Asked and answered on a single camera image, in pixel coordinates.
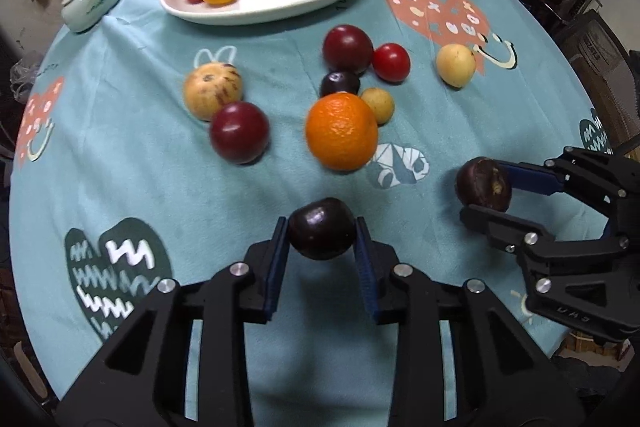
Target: dark green heart print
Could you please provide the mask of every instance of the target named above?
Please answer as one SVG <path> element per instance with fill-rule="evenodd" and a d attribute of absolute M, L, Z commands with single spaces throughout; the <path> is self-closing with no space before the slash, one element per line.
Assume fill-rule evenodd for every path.
<path fill-rule="evenodd" d="M 69 230 L 65 254 L 76 300 L 102 341 L 159 280 L 173 276 L 162 240 L 135 217 L 127 217 L 104 232 L 98 250 L 82 230 Z"/>
<path fill-rule="evenodd" d="M 602 122 L 595 109 L 591 109 L 591 120 L 580 120 L 580 138 L 585 149 L 596 152 L 606 152 L 613 154 L 609 137 L 602 126 Z"/>

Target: screw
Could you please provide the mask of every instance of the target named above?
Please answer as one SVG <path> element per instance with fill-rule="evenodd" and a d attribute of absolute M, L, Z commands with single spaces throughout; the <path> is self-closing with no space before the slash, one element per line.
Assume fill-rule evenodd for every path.
<path fill-rule="evenodd" d="M 398 277 L 409 277 L 414 272 L 414 267 L 410 264 L 396 264 L 394 266 L 394 273 Z"/>
<path fill-rule="evenodd" d="M 160 293 L 171 293 L 175 290 L 175 281 L 173 279 L 162 279 L 156 287 Z"/>
<path fill-rule="evenodd" d="M 551 279 L 540 279 L 536 282 L 536 291 L 538 293 L 547 293 L 551 289 Z"/>
<path fill-rule="evenodd" d="M 486 285 L 479 279 L 469 279 L 466 282 L 466 289 L 471 293 L 482 293 L 486 289 Z"/>
<path fill-rule="evenodd" d="M 229 272 L 236 277 L 242 277 L 242 275 L 249 273 L 249 265 L 247 263 L 233 263 L 229 267 Z"/>
<path fill-rule="evenodd" d="M 524 236 L 524 242 L 529 246 L 535 245 L 538 242 L 538 234 L 536 232 L 528 232 Z"/>

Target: tablecloth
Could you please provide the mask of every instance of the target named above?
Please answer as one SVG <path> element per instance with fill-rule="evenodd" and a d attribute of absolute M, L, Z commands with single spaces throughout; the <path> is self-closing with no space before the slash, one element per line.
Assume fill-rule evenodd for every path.
<path fill-rule="evenodd" d="M 374 45 L 399 42 L 412 58 L 400 86 L 363 76 L 362 89 L 392 93 L 396 113 L 372 161 L 350 174 L 323 169 L 303 136 L 326 73 L 322 39 L 340 23 L 363 28 Z M 462 90 L 434 70 L 447 42 L 476 46 L 478 71 Z M 250 166 L 217 156 L 207 125 L 182 102 L 184 77 L 212 58 L 238 67 L 245 100 L 270 118 L 270 148 Z M 433 280 L 485 280 L 551 352 L 563 328 L 527 311 L 514 256 L 462 227 L 453 181 L 475 156 L 542 163 L 566 145 L 602 149 L 606 136 L 570 65 L 517 0 L 343 0 L 238 27 L 184 22 L 158 0 L 121 0 L 84 34 L 61 29 L 26 108 L 10 231 L 31 342 L 62 396 L 159 279 L 208 279 L 270 237 L 277 216 L 335 196 Z M 560 239 L 592 239 L 604 227 L 558 194 L 518 192 L 510 213 Z M 369 322 L 352 256 L 318 263 L 292 251 L 278 312 L 248 326 L 246 344 L 257 425 L 386 425 L 396 328 Z M 443 349 L 453 415 L 446 334 Z"/>

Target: plastic bag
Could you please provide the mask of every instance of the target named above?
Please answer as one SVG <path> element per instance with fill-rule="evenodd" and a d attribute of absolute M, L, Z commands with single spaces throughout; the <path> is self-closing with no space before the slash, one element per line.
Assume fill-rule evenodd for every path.
<path fill-rule="evenodd" d="M 11 91 L 15 100 L 27 103 L 31 87 L 36 81 L 44 57 L 38 52 L 29 52 L 18 60 L 10 71 Z"/>

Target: orange heart print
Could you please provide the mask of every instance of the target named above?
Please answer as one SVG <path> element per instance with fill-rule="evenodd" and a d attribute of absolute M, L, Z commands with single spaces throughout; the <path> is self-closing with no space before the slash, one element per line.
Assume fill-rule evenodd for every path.
<path fill-rule="evenodd" d="M 43 94 L 34 93 L 29 98 L 24 108 L 18 140 L 15 144 L 15 153 L 20 167 L 26 159 L 36 161 L 40 158 L 49 143 L 51 131 L 53 130 L 53 121 L 50 114 L 56 105 L 64 83 L 64 77 L 60 76 L 47 87 Z M 38 133 L 44 133 L 44 137 L 40 142 L 40 146 L 34 150 L 33 141 Z"/>
<path fill-rule="evenodd" d="M 489 22 L 469 0 L 386 0 L 396 18 L 439 46 L 486 44 Z M 484 58 L 474 53 L 476 69 L 484 74 Z"/>

